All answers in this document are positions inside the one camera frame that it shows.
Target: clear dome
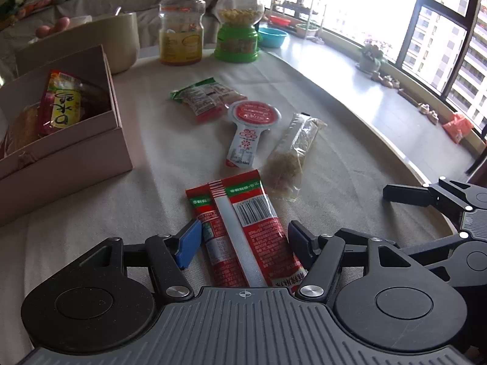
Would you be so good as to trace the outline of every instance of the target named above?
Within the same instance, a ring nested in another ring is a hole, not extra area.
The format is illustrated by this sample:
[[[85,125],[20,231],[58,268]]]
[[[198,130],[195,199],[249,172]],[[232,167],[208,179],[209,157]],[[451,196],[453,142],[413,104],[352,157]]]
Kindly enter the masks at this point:
[[[218,0],[216,17],[221,24],[247,27],[256,24],[264,15],[264,0]]]

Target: red bowl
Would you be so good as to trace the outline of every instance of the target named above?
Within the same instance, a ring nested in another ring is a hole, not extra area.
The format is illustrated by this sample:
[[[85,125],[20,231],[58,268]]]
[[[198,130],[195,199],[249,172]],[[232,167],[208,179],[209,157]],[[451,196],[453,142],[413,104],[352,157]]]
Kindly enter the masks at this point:
[[[269,21],[271,21],[271,23],[275,23],[276,25],[284,26],[284,27],[289,26],[289,24],[291,23],[291,21],[289,19],[284,19],[284,18],[281,18],[279,16],[274,16],[274,15],[271,15],[269,17]]]

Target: metal screw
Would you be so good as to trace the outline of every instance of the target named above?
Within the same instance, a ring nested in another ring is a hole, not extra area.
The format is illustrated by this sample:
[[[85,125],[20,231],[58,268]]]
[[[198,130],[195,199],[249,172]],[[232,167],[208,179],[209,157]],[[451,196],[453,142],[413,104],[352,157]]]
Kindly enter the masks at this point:
[[[305,285],[300,289],[301,295],[307,296],[309,298],[315,298],[317,296],[322,296],[324,294],[323,288],[317,285]]]
[[[166,290],[166,294],[173,298],[183,298],[189,295],[189,288],[182,285],[173,285]]]

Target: black gripper pad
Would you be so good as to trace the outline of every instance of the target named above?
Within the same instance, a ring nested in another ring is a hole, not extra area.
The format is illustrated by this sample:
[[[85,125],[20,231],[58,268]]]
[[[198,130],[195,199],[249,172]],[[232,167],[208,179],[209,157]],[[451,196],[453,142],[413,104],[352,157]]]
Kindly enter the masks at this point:
[[[475,240],[487,241],[487,210],[463,213],[460,230],[469,232]]]
[[[97,355],[34,350],[23,365],[471,365],[452,347],[399,355],[381,352],[346,334],[329,309],[301,302],[284,288],[212,288],[169,304],[134,342]]]

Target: yellow label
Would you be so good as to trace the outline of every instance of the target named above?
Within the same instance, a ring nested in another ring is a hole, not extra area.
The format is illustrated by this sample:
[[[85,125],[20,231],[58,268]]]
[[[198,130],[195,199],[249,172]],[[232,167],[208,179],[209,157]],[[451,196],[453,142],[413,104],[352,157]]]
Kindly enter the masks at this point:
[[[81,95],[75,90],[58,89],[54,94],[51,125],[63,129],[79,122]]]
[[[201,59],[202,31],[159,34],[159,51],[163,63],[186,63]]]

